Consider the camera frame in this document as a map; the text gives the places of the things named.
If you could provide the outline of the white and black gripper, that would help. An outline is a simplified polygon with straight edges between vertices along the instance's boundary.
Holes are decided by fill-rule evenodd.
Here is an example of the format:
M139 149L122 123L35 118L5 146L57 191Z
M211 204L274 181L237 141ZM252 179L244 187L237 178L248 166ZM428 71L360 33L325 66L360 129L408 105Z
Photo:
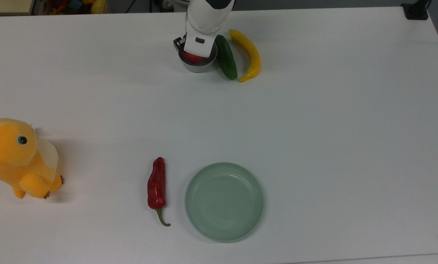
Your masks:
M173 45L177 52L188 52L200 57L210 57L212 53L214 40L217 32L212 34L202 34L196 31L187 31L183 37L177 37L173 40Z

